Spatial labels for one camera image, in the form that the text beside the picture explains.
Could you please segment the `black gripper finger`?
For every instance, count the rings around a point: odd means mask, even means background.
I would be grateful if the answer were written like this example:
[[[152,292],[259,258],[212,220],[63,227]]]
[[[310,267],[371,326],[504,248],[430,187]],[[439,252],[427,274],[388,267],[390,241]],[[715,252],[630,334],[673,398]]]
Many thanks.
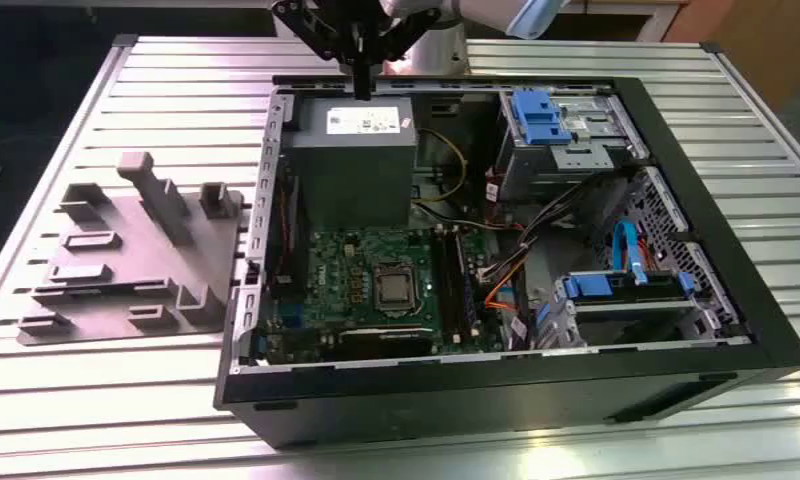
[[[440,8],[415,7],[408,15],[386,13],[382,4],[371,4],[363,17],[363,99],[370,100],[375,76],[384,61],[396,61],[430,27],[440,19]]]
[[[358,65],[358,52],[351,42],[351,25],[335,26],[306,1],[275,1],[271,11],[283,25],[326,61],[335,60],[352,77],[356,100],[364,99],[364,74]]]

